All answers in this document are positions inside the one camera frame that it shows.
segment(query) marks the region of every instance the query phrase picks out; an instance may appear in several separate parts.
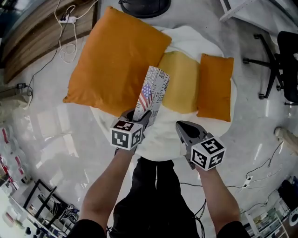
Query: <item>pillow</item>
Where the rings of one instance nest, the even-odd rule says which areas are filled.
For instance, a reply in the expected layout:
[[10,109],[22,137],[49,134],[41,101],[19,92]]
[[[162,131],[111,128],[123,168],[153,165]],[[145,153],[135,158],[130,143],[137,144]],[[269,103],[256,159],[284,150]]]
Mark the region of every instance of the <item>pillow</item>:
[[157,66],[171,38],[107,7],[74,69],[65,103],[97,107],[119,117],[135,108],[149,66]]
[[198,117],[231,122],[230,97],[233,58],[202,54],[198,95]]
[[180,51],[165,53],[158,67],[171,78],[163,105],[181,114],[197,111],[200,64]]

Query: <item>glossy tile floor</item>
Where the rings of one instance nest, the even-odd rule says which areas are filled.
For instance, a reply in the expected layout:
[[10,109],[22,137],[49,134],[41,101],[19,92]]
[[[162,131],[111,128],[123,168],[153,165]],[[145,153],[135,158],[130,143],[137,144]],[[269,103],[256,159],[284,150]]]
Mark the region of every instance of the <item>glossy tile floor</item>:
[[[119,9],[117,0],[103,1],[102,11],[107,5]],[[235,116],[231,128],[221,139],[227,146],[227,155],[218,170],[226,185],[242,186],[248,171],[261,166],[278,146],[273,135],[276,126],[284,126],[293,133],[298,132],[297,108],[284,106],[282,92],[274,88],[268,100],[259,100],[260,89],[267,87],[269,70],[256,65],[243,65],[241,58],[267,60],[261,42],[253,33],[268,34],[240,20],[230,19],[225,23],[218,19],[223,14],[218,0],[172,0],[168,12],[155,19],[146,20],[152,25],[174,28],[190,25],[205,38],[217,44],[227,57],[234,57],[233,80],[237,85]],[[89,107],[63,104],[68,81],[86,41],[79,39],[78,55],[72,64],[64,64],[57,55],[34,79],[34,99],[28,110],[15,110],[8,120],[14,127],[17,139],[35,178],[41,178],[51,186],[58,186],[58,194],[69,203],[80,208],[90,185],[104,171],[114,155],[103,136]],[[53,56],[49,53],[25,69],[11,82],[29,82],[32,75]],[[128,194],[135,157],[124,180],[119,199]],[[230,188],[240,208],[246,210],[256,203],[263,203],[291,172],[297,156],[281,146],[271,167],[252,172],[253,181],[249,189]],[[198,174],[191,171],[187,162],[175,161],[175,170],[181,182],[200,184]],[[204,202],[200,187],[181,185],[186,203],[197,212]],[[278,199],[270,196],[267,207]],[[208,213],[202,218],[206,237],[214,237],[214,228]]]

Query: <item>forearm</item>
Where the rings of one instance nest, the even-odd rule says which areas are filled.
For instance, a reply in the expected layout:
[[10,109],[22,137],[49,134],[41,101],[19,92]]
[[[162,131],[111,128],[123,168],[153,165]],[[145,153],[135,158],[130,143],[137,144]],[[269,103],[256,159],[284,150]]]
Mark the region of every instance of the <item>forearm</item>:
[[106,226],[133,154],[122,149],[117,152],[107,169],[89,188],[83,201],[80,219],[94,220],[93,217],[96,217],[100,225]]
[[200,173],[201,182],[207,200],[208,210],[215,226],[216,234],[227,223],[240,220],[239,206],[226,188],[216,169]]

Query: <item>black t-shirt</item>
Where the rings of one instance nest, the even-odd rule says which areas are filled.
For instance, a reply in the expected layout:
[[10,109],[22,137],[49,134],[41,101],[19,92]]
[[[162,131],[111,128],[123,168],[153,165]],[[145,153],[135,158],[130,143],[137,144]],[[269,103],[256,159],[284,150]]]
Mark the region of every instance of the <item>black t-shirt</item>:
[[[95,237],[106,238],[104,229],[96,222],[91,220],[78,221],[67,238]],[[249,238],[241,222],[234,221],[225,225],[217,235],[217,238]]]

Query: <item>qr code cube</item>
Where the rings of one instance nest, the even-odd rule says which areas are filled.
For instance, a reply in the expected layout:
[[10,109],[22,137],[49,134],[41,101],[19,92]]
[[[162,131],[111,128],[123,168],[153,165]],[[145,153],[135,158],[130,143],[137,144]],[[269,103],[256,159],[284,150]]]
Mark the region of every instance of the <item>qr code cube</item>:
[[141,142],[142,132],[142,125],[116,119],[110,127],[110,143],[114,147],[131,150]]
[[191,147],[191,161],[204,170],[222,163],[226,147],[218,137],[212,137]]

